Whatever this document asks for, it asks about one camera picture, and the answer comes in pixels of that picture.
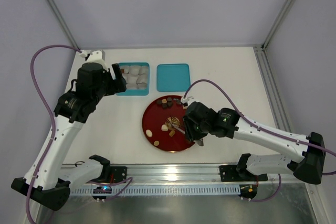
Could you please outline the teal chocolate box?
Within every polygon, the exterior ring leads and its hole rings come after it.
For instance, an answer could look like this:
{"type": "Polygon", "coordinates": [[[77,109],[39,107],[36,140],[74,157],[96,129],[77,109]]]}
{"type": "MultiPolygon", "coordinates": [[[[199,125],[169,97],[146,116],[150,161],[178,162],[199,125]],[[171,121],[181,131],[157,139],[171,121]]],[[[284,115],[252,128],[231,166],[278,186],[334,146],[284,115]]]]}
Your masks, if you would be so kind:
{"type": "Polygon", "coordinates": [[[118,96],[146,96],[150,87],[150,65],[147,62],[120,62],[122,76],[126,81],[126,91],[118,96]]]}

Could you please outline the metal tongs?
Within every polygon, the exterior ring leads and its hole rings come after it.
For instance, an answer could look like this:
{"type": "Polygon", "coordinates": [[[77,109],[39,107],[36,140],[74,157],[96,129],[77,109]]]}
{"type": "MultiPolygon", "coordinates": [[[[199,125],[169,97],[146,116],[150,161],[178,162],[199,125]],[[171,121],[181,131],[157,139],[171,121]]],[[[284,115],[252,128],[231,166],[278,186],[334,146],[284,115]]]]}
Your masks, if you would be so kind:
{"type": "Polygon", "coordinates": [[[185,133],[185,130],[183,128],[183,125],[181,124],[181,122],[178,120],[177,117],[175,116],[169,116],[167,119],[166,119],[166,123],[171,127],[171,128],[174,128],[175,130],[181,132],[183,135],[184,135],[184,138],[188,141],[188,142],[192,142],[192,140],[190,140],[188,138],[188,136],[186,135],[185,133]]]}

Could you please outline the tan caramel square chocolate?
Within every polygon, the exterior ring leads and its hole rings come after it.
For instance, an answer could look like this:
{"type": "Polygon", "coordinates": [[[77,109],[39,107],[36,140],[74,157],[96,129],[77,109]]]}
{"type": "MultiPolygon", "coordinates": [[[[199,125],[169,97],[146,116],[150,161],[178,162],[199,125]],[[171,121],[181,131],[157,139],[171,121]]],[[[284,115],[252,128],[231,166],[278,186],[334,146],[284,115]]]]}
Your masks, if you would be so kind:
{"type": "Polygon", "coordinates": [[[169,133],[169,136],[173,137],[174,135],[175,135],[175,130],[171,130],[170,133],[169,133]]]}

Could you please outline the white heart chocolate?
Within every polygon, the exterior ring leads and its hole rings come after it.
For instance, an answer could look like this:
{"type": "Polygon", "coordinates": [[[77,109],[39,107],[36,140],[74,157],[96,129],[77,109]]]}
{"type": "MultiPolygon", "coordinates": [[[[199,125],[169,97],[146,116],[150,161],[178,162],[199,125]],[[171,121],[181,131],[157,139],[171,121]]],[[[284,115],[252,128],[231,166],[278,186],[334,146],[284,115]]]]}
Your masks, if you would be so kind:
{"type": "Polygon", "coordinates": [[[166,132],[166,131],[169,130],[169,128],[168,128],[165,124],[163,124],[163,125],[161,126],[161,130],[164,131],[164,132],[166,132]]]}

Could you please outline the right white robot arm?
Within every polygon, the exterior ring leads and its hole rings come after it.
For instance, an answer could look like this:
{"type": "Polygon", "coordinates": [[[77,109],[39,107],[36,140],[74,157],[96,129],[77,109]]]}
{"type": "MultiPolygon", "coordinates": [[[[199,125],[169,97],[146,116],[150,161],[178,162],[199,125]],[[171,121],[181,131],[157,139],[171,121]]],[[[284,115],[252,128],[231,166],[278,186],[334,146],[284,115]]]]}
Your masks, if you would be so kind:
{"type": "Polygon", "coordinates": [[[185,136],[203,144],[203,138],[231,138],[248,141],[275,151],[274,155],[242,154],[236,170],[243,180],[263,174],[293,174],[305,183],[322,181],[325,150],[321,134],[293,134],[257,124],[229,108],[214,111],[200,102],[187,105],[183,116],[185,136]]]}

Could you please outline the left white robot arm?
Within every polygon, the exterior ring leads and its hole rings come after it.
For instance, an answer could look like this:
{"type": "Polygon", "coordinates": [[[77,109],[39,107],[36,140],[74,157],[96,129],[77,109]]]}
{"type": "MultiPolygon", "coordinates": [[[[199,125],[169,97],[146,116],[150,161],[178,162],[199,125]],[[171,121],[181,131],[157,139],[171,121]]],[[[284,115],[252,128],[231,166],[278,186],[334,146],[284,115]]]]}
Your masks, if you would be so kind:
{"type": "Polygon", "coordinates": [[[87,182],[105,183],[110,180],[111,163],[99,155],[90,156],[82,165],[68,173],[61,167],[79,131],[105,96],[126,91],[126,81],[117,63],[104,69],[99,63],[85,63],[71,81],[53,111],[50,134],[36,161],[24,177],[15,178],[11,188],[27,200],[58,211],[71,191],[87,182]]]}

